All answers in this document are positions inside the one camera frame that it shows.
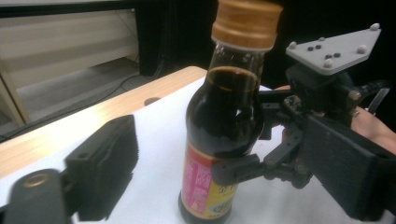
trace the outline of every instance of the dark liquid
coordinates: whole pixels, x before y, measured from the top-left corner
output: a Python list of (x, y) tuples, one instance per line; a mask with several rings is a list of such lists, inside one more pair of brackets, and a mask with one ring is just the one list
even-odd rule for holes
[[(214, 158), (246, 156), (263, 127), (259, 86), (259, 79), (248, 71), (232, 67), (211, 70), (187, 108), (191, 144)], [(206, 220), (190, 214), (180, 197), (178, 204), (187, 223), (224, 223), (231, 212)]]

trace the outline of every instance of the glass bottle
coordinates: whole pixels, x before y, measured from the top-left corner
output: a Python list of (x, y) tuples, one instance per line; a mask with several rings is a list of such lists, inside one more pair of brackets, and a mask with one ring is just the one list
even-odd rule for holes
[(262, 65), (274, 44), (280, 11), (278, 5), (263, 1), (219, 0), (212, 61), (186, 113), (187, 149), (178, 203), (187, 223), (223, 223), (230, 215), (237, 185), (216, 184), (210, 167), (246, 156), (262, 132)]

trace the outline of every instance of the soy sauce bottle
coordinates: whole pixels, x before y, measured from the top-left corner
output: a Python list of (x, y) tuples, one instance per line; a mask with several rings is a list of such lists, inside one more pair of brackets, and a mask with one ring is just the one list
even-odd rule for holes
[(216, 43), (203, 86), (187, 108), (187, 149), (178, 204), (187, 223), (224, 223), (237, 185), (212, 180), (212, 164), (249, 154), (263, 128), (258, 94), (264, 54), (275, 42), (282, 8), (219, 0)]

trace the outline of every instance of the floor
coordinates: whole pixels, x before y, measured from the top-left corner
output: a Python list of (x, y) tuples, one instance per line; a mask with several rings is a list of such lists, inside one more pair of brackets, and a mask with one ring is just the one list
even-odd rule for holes
[(17, 90), (32, 119), (18, 127), (0, 112), (0, 142), (150, 82), (126, 58)]

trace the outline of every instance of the bottle label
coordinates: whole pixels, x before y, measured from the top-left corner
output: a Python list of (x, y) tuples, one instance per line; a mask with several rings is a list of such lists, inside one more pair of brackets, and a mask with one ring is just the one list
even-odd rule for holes
[(181, 200), (186, 209), (199, 218), (224, 216), (231, 208), (237, 189), (237, 185), (220, 186), (213, 181), (210, 167), (216, 161), (219, 159), (187, 144)]

